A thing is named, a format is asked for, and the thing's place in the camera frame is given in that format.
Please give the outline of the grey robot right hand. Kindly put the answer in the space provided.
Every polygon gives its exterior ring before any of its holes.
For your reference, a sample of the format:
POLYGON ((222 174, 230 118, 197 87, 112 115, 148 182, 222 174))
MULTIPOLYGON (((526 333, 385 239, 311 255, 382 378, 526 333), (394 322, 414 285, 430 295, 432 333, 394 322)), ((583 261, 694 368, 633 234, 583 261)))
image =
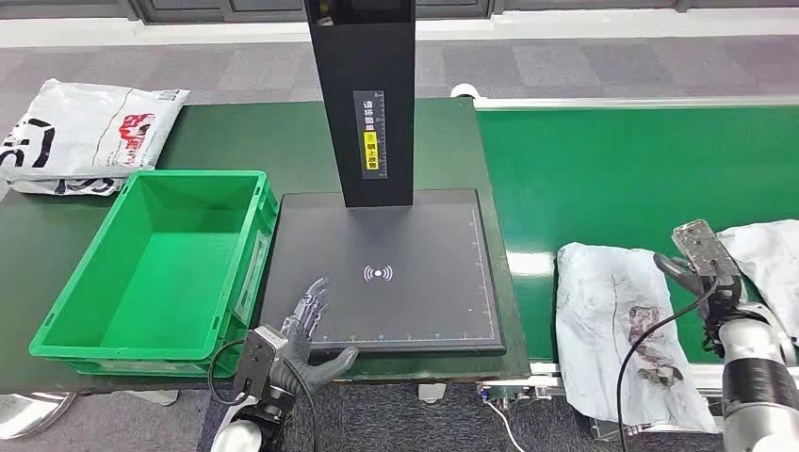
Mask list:
POLYGON ((707 327, 738 309, 742 299, 742 275, 735 265, 731 270, 723 267, 730 260, 702 261, 708 270, 705 274, 684 258, 655 253, 653 260, 662 273, 696 296, 696 311, 707 327))

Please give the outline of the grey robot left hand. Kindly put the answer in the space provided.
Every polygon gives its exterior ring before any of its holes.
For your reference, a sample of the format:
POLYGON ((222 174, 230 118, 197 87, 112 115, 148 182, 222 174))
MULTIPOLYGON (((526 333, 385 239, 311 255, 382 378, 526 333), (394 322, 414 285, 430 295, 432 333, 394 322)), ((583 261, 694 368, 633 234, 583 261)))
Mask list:
POLYGON ((300 392, 313 394, 343 376, 359 355, 357 347, 347 347, 326 363, 309 363, 313 332, 331 298, 329 285, 327 276, 312 282, 281 327, 287 344, 281 349, 281 361, 270 371, 270 382, 295 396, 300 392))

